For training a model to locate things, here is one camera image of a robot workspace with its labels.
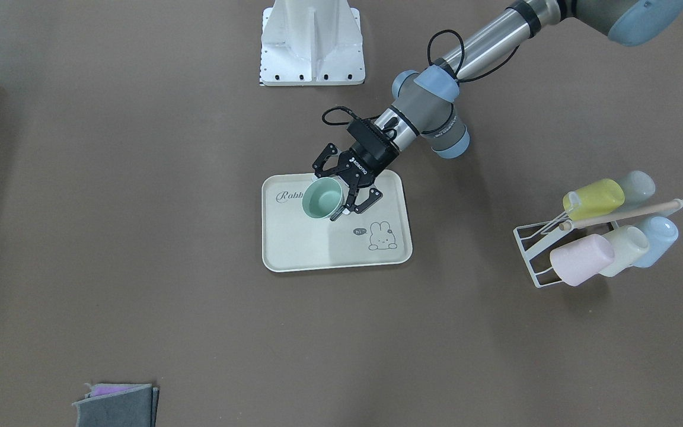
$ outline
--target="gray tabletop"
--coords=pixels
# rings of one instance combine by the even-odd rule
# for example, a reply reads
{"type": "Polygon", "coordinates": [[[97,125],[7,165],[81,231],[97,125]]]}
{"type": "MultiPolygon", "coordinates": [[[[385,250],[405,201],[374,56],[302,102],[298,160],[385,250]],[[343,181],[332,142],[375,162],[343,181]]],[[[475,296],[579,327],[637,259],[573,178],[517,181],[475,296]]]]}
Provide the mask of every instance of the gray tabletop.
{"type": "Polygon", "coordinates": [[[269,6],[0,1],[0,425],[71,425],[101,381],[157,384],[161,426],[683,425],[683,211],[654,267],[578,288],[512,238],[635,168],[683,198],[683,15],[637,48],[543,30],[463,86],[463,157],[393,163],[408,262],[277,274],[260,186],[349,146],[320,113],[381,113],[505,3],[355,0],[366,83],[304,88],[257,84],[269,6]]]}

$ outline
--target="gray towel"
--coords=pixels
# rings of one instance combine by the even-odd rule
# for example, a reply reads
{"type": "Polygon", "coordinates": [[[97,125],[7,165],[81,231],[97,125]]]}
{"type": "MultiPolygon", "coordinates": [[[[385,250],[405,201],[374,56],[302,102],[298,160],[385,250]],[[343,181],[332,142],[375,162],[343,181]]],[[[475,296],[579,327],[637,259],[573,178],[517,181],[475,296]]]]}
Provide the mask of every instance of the gray towel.
{"type": "Polygon", "coordinates": [[[78,408],[76,427],[154,427],[159,389],[152,384],[97,384],[92,391],[125,388],[73,403],[78,408]]]}

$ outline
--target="mint green cup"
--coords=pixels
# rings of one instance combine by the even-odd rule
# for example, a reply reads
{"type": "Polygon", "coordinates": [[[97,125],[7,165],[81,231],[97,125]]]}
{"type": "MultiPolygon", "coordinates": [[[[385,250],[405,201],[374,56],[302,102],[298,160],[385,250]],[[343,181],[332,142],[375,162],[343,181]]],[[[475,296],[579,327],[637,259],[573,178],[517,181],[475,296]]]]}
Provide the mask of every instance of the mint green cup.
{"type": "Polygon", "coordinates": [[[302,196],[302,209],[311,218],[328,218],[344,202],[342,184],[336,179],[317,179],[307,187],[302,196]]]}

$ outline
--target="plastic cup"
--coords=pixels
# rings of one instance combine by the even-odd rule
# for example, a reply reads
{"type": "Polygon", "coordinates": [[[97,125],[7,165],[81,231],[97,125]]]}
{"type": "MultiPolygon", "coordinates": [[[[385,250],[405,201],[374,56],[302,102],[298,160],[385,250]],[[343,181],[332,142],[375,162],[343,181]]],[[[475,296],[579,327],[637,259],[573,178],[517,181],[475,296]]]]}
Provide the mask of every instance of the plastic cup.
{"type": "Polygon", "coordinates": [[[553,270],[571,286],[579,286],[612,264],[613,260],[613,246],[599,234],[582,237],[550,252],[553,270]]]}
{"type": "Polygon", "coordinates": [[[634,262],[634,267],[652,267],[669,250],[678,238],[678,228],[671,219],[664,216],[649,216],[637,224],[650,241],[650,250],[634,262]]]}
{"type": "Polygon", "coordinates": [[[655,194],[655,181],[640,170],[633,170],[616,182],[624,191],[624,203],[616,209],[619,212],[637,209],[655,194]]]}
{"type": "Polygon", "coordinates": [[[344,202],[342,184],[326,176],[307,187],[302,196],[302,209],[311,218],[328,218],[344,202]]]}
{"type": "Polygon", "coordinates": [[[573,221],[607,215],[624,203],[624,191],[612,179],[600,179],[563,198],[563,209],[573,221]]]}
{"type": "Polygon", "coordinates": [[[626,267],[632,265],[650,250],[650,241],[647,240],[647,236],[642,230],[634,226],[617,228],[605,233],[602,237],[610,241],[610,245],[613,246],[613,251],[615,251],[614,262],[600,270],[600,274],[608,278],[621,273],[626,267]]]}

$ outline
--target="rectangular tray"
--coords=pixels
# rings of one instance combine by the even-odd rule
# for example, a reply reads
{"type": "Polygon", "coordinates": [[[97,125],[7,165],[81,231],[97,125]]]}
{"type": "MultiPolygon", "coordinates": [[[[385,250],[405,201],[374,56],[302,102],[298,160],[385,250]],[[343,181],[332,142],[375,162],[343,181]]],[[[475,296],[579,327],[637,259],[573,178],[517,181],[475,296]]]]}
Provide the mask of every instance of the rectangular tray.
{"type": "MultiPolygon", "coordinates": [[[[285,273],[401,264],[410,259],[413,244],[399,175],[382,172],[376,188],[384,197],[363,214],[342,215],[333,222],[309,218],[302,210],[302,195],[313,177],[312,173],[276,175],[263,183],[265,267],[285,273]]],[[[365,200],[366,192],[360,190],[358,202],[365,200]]]]}

